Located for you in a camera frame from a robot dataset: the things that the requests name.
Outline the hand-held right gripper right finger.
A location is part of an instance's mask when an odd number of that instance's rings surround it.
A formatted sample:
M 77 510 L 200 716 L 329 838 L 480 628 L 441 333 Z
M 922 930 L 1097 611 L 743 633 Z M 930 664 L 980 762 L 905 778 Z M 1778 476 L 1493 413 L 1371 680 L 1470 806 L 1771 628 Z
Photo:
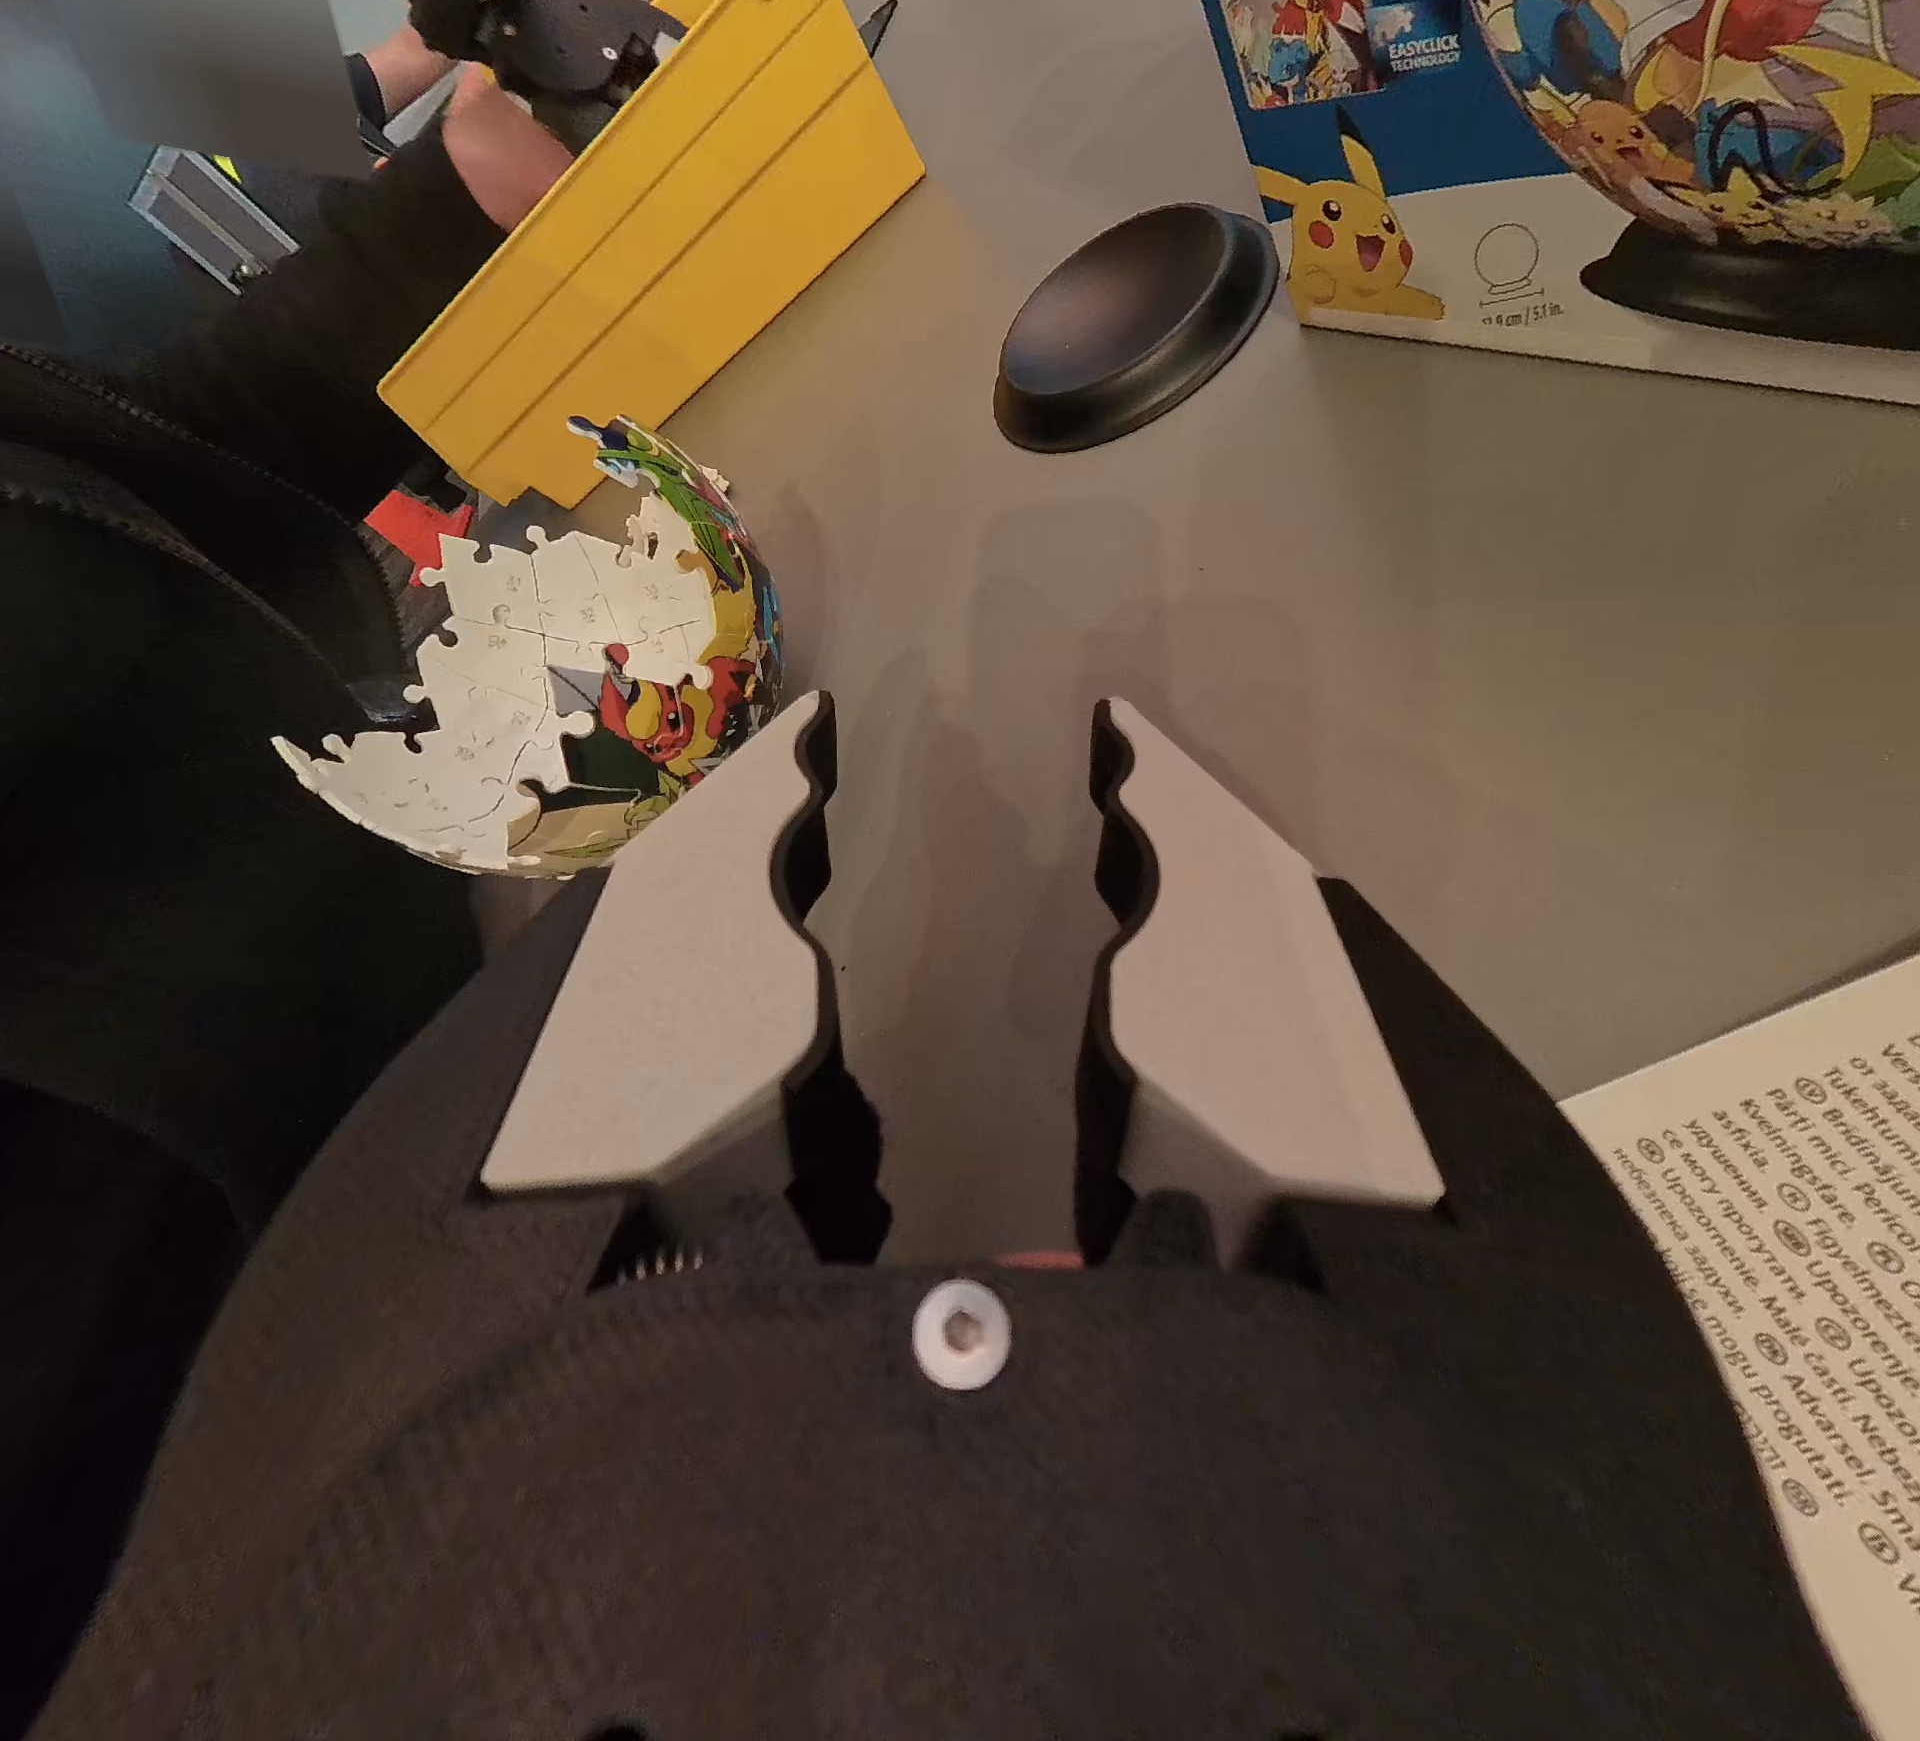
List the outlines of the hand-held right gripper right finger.
M 1118 935 L 1075 1055 L 1075 1246 L 1111 1251 L 1157 1190 L 1200 1199 L 1217 1251 L 1282 1199 L 1440 1204 L 1310 859 L 1128 697 L 1093 707 L 1091 799 Z

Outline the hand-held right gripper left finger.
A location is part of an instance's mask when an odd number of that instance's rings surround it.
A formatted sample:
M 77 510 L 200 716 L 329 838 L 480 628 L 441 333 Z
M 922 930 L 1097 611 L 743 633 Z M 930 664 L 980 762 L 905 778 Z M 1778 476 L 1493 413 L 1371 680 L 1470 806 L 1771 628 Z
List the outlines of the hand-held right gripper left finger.
M 828 872 L 834 697 L 808 692 L 610 866 L 480 1183 L 642 1187 L 717 1216 L 793 1180 L 787 1095 L 837 1029 L 804 925 Z

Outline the yellow plastic bin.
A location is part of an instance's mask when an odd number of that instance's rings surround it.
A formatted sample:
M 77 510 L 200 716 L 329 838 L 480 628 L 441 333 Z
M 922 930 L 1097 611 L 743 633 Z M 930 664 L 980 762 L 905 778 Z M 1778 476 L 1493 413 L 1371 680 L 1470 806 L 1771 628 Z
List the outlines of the yellow plastic bin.
M 926 179 L 846 0 L 661 8 L 679 45 L 377 384 L 502 505 L 591 495 L 574 418 L 662 430 Z

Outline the partly built puzzle ball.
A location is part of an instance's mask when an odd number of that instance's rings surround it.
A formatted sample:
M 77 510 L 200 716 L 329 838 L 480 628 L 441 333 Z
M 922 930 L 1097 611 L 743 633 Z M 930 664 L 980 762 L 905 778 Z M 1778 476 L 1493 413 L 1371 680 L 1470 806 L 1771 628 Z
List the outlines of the partly built puzzle ball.
M 625 528 L 447 540 L 447 621 L 404 686 L 429 722 L 271 739 L 305 791 L 421 861 L 502 879 L 612 866 L 784 707 L 773 567 L 731 481 L 627 417 L 571 418 Z

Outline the person's left forearm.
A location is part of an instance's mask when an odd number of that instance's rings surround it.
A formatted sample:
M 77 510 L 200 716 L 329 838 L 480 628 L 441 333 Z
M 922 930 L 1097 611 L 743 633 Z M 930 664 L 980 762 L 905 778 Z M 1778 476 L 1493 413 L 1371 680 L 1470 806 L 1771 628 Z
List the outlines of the person's left forearm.
M 316 235 L 141 368 L 141 398 L 347 516 L 429 454 L 377 394 L 502 251 L 441 120 L 324 200 Z

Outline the black round ball stand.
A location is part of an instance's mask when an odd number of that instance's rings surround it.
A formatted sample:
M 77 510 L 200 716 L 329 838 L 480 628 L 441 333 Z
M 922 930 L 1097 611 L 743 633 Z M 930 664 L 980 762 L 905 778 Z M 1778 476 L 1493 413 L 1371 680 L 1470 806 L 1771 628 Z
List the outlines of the black round ball stand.
M 1157 423 L 1235 359 L 1276 288 L 1262 218 L 1172 201 L 1105 228 L 1006 324 L 997 430 L 1026 452 L 1085 452 Z

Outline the colourful puzzle box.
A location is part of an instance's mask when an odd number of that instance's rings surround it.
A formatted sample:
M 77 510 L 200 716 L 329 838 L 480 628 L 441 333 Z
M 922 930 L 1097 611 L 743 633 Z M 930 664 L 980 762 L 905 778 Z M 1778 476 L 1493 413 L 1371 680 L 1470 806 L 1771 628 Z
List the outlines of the colourful puzzle box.
M 1204 0 L 1301 324 L 1916 406 L 1916 0 Z

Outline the person's left hand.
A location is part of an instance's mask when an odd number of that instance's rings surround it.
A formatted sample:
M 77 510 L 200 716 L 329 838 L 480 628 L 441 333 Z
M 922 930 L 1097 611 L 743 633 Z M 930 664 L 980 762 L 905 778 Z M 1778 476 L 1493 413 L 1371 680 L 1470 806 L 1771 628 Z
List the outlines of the person's left hand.
M 462 185 L 508 235 L 574 170 L 574 150 L 481 65 L 456 72 L 440 130 Z

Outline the orange cone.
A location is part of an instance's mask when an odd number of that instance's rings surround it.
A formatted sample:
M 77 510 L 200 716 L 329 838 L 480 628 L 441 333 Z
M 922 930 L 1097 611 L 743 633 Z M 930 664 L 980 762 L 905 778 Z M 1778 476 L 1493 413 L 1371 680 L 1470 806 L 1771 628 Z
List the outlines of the orange cone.
M 407 488 L 395 488 L 366 515 L 366 528 L 382 543 L 399 549 L 411 562 L 414 579 L 421 579 L 423 573 L 441 567 L 441 549 L 451 535 L 469 540 L 470 516 L 476 505 L 469 498 L 462 498 L 456 505 L 440 505 Z

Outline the person's black clothing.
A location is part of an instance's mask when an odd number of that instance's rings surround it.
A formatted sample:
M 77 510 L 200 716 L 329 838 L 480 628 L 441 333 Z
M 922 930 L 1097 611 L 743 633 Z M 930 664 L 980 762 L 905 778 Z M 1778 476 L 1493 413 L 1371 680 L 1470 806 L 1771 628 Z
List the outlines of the person's black clothing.
M 294 783 L 399 697 L 353 515 L 4 347 L 4 1736 L 302 1169 L 480 967 L 469 886 Z

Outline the white instruction leaflet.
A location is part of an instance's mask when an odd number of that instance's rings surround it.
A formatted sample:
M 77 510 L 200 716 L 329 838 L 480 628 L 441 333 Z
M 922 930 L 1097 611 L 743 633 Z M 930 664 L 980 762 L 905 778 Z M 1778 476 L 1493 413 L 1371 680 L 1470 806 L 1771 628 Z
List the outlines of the white instruction leaflet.
M 1873 1736 L 1916 1736 L 1916 959 L 1563 1105 L 1694 1306 Z

